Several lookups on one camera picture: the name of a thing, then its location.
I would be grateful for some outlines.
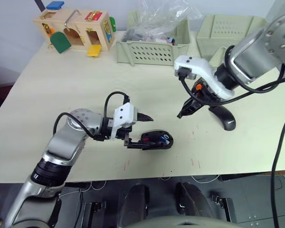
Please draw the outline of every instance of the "table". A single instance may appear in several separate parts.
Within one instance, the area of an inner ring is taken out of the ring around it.
[[[198,55],[194,38],[190,53]],[[277,75],[273,69],[252,86]],[[144,131],[163,129],[174,137],[173,147],[140,151],[125,148],[121,140],[88,139],[67,181],[271,170],[285,122],[285,84],[226,105],[237,120],[236,129],[227,132],[207,107],[189,117],[176,117],[188,95],[171,66],[118,64],[115,45],[99,58],[89,58],[80,50],[60,55],[44,44],[0,109],[0,183],[23,182],[33,171],[61,112],[82,107],[103,114],[106,96],[114,90],[126,92],[140,112],[154,119],[134,125],[133,140]],[[243,92],[236,90],[237,95]],[[121,97],[112,97],[108,116],[121,102]],[[285,139],[277,170],[285,170]]]

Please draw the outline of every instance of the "light green basket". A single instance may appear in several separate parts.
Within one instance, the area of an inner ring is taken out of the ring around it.
[[[139,14],[131,11],[128,14],[128,28],[136,25]],[[174,60],[187,54],[191,43],[189,21],[183,20],[170,34],[175,45],[140,41],[117,41],[117,62],[135,64],[153,64],[172,66]]]
[[[209,61],[220,47],[238,44],[265,24],[261,17],[207,15],[196,38],[200,55]]]

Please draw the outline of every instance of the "blue block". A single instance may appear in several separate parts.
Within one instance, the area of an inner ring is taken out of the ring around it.
[[[50,4],[47,5],[47,9],[59,10],[64,3],[65,3],[64,1],[52,1]]]

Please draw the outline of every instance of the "plastic bag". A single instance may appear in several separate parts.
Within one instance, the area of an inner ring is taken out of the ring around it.
[[[184,19],[198,19],[202,15],[185,0],[142,0],[140,21],[129,28],[122,38],[127,40],[168,43],[169,34]]]

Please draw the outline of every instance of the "black computer mouse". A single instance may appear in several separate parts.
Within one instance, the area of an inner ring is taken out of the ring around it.
[[[227,108],[223,106],[211,106],[209,111],[220,119],[226,131],[232,131],[235,129],[237,125],[236,119]]]

